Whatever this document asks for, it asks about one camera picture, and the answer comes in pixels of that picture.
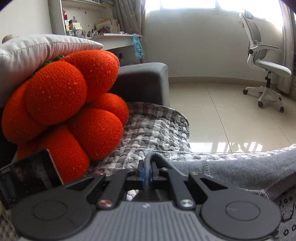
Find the grey knit sweater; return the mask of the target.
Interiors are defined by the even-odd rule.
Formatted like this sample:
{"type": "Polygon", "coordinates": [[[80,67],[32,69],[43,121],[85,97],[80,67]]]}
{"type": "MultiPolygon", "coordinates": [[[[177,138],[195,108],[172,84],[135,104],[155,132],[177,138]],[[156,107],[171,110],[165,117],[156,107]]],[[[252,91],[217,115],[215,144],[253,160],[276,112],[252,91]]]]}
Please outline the grey knit sweater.
{"type": "Polygon", "coordinates": [[[256,193],[280,209],[276,240],[295,240],[295,145],[259,153],[198,154],[159,151],[162,167],[190,172],[256,193]]]}

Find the grey patterned quilt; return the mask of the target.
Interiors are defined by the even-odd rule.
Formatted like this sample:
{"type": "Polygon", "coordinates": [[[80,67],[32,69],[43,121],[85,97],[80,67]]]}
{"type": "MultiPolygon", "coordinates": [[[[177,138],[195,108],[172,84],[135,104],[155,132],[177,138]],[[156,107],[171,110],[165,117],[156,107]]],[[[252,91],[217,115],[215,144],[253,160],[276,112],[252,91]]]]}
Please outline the grey patterned quilt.
{"type": "MultiPolygon", "coordinates": [[[[162,163],[165,159],[158,154],[159,151],[190,152],[188,140],[189,124],[181,113],[165,106],[134,103],[130,105],[130,116],[120,144],[96,169],[112,176],[119,170],[135,168],[145,157],[162,163]]],[[[197,172],[194,172],[194,177],[223,184],[197,172]]],[[[222,230],[235,229],[220,213],[222,200],[235,191],[270,205],[266,220],[249,229],[248,233],[263,229],[268,221],[275,221],[280,226],[280,209],[273,201],[237,186],[226,185],[227,189],[214,191],[208,198],[213,203],[210,211],[222,230]]],[[[203,205],[198,205],[195,211],[182,211],[170,201],[124,201],[114,211],[97,214],[91,225],[73,240],[224,240],[222,234],[205,223],[201,216],[203,208],[203,205]]]]}

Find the smartphone on stand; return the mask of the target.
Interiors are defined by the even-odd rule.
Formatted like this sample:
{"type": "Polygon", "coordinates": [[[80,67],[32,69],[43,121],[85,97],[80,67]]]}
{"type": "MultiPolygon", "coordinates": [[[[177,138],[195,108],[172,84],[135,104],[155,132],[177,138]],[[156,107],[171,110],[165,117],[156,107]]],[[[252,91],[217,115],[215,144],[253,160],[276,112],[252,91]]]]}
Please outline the smartphone on stand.
{"type": "Polygon", "coordinates": [[[47,149],[1,168],[1,202],[12,209],[23,198],[63,184],[47,149]]]}

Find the orange pumpkin plush cushion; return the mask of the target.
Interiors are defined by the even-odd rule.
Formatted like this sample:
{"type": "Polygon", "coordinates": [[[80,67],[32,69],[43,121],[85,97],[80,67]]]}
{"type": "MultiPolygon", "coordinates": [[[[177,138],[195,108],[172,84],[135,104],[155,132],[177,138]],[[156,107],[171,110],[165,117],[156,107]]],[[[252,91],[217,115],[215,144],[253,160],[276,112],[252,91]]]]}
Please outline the orange pumpkin plush cushion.
{"type": "Polygon", "coordinates": [[[120,143],[129,117],[126,102],[112,94],[119,59],[104,50],[72,53],[38,69],[4,106],[5,138],[18,158],[47,149],[63,183],[82,178],[91,161],[120,143]]]}

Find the dark grey sofa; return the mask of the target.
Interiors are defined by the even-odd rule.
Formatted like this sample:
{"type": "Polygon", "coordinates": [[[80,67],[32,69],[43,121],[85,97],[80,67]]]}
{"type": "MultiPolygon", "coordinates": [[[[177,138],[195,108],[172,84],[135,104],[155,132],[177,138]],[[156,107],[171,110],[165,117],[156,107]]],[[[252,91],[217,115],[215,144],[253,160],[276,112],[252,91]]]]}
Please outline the dark grey sofa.
{"type": "Polygon", "coordinates": [[[168,66],[159,62],[122,66],[109,92],[126,102],[148,102],[169,107],[168,66]]]}

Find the teal hanging bag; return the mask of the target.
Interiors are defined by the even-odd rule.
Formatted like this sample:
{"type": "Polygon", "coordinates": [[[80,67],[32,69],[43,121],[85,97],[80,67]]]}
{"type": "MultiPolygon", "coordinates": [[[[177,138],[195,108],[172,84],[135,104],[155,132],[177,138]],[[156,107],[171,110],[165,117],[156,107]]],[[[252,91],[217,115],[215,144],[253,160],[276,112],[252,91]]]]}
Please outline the teal hanging bag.
{"type": "Polygon", "coordinates": [[[137,59],[144,59],[144,50],[138,35],[133,35],[134,53],[137,59]]]}

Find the grey curtain right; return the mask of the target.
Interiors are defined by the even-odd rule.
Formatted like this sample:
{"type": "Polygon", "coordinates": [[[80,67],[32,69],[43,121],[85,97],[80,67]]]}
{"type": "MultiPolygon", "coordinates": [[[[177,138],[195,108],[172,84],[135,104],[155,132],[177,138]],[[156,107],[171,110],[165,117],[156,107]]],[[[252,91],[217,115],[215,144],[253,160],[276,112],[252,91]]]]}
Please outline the grey curtain right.
{"type": "Polygon", "coordinates": [[[279,1],[282,14],[282,38],[283,38],[283,64],[290,71],[289,77],[280,77],[278,79],[277,88],[285,94],[290,94],[293,90],[293,65],[294,65],[294,16],[292,10],[284,1],[279,1]]]}

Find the grey curtain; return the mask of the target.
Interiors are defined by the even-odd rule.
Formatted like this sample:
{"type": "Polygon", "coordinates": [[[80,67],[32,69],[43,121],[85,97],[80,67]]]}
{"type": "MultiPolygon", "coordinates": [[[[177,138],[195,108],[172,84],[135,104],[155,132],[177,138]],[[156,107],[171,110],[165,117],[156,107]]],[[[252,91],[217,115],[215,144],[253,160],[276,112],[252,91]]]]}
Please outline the grey curtain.
{"type": "Polygon", "coordinates": [[[279,1],[282,14],[282,38],[283,38],[283,64],[290,71],[289,77],[280,77],[278,79],[277,88],[285,94],[290,94],[293,90],[293,65],[294,65],[294,16],[292,10],[284,1],[279,1]]]}
{"type": "Polygon", "coordinates": [[[142,35],[145,20],[145,0],[114,0],[113,16],[120,29],[129,34],[142,35]]]}

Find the white pillow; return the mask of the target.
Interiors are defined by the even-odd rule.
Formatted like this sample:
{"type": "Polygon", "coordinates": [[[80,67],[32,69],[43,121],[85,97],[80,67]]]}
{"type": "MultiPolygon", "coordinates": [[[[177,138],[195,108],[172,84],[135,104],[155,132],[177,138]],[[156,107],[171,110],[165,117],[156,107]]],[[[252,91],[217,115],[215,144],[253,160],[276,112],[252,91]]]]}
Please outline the white pillow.
{"type": "Polygon", "coordinates": [[[83,50],[101,50],[93,40],[53,34],[26,35],[1,45],[1,108],[44,62],[83,50]]]}

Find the white desk with shelves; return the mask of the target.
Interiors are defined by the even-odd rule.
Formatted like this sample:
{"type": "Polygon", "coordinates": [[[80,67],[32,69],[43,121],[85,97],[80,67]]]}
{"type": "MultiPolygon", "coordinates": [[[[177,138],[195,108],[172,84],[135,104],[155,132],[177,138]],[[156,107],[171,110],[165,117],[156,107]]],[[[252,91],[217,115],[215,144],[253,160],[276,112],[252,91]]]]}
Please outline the white desk with shelves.
{"type": "Polygon", "coordinates": [[[134,53],[133,35],[137,34],[121,31],[111,1],[48,1],[48,9],[53,34],[99,42],[122,66],[142,63],[134,53]]]}

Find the grey curtain left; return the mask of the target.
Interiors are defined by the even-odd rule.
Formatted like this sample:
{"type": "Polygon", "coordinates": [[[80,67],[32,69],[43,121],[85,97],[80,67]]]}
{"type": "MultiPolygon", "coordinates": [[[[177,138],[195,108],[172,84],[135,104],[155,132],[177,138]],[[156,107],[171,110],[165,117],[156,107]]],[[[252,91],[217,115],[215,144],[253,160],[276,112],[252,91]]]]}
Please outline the grey curtain left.
{"type": "Polygon", "coordinates": [[[142,35],[145,20],[145,0],[114,0],[113,16],[120,29],[129,34],[142,35]]]}

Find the white plush toy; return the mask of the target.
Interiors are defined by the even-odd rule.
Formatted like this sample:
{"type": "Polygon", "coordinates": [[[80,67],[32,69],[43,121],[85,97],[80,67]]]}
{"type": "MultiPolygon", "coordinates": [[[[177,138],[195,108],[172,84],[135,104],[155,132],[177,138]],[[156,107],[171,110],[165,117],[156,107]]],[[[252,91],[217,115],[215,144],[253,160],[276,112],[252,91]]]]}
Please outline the white plush toy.
{"type": "Polygon", "coordinates": [[[2,44],[4,44],[5,42],[7,42],[7,41],[9,41],[9,40],[11,40],[11,39],[13,39],[13,38],[16,38],[16,37],[18,37],[18,36],[15,36],[15,35],[13,35],[13,34],[6,35],[6,36],[2,39],[2,44]]]}

